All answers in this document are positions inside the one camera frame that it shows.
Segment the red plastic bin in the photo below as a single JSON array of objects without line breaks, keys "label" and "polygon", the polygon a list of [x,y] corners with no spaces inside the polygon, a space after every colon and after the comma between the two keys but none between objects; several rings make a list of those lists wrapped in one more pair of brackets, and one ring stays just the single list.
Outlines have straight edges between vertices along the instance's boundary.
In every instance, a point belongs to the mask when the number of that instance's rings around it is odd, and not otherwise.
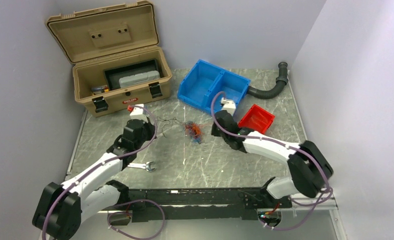
[{"label": "red plastic bin", "polygon": [[238,127],[250,128],[261,134],[265,134],[272,125],[274,119],[275,116],[272,113],[257,104],[253,104],[238,122]]}]

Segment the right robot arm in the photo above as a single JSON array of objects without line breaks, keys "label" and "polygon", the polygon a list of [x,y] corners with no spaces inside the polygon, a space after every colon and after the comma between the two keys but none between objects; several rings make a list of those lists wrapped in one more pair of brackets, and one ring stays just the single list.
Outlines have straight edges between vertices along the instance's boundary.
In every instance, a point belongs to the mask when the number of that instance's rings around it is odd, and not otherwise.
[{"label": "right robot arm", "polygon": [[288,176],[272,177],[262,187],[260,201],[267,208],[293,194],[314,198],[328,185],[334,170],[312,141],[293,143],[270,138],[248,127],[238,127],[226,110],[213,114],[211,134],[222,137],[230,148],[256,154],[283,164]]}]

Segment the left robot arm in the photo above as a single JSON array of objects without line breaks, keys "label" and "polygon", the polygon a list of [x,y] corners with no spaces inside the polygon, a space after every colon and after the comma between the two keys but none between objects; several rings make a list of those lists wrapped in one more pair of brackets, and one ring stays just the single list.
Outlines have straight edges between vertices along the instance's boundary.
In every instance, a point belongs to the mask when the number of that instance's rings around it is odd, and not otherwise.
[{"label": "left robot arm", "polygon": [[110,177],[133,165],[138,150],[155,139],[156,126],[150,116],[131,114],[109,149],[99,160],[77,176],[45,186],[32,218],[32,225],[45,236],[71,239],[81,223],[98,211],[128,205],[129,188]]}]

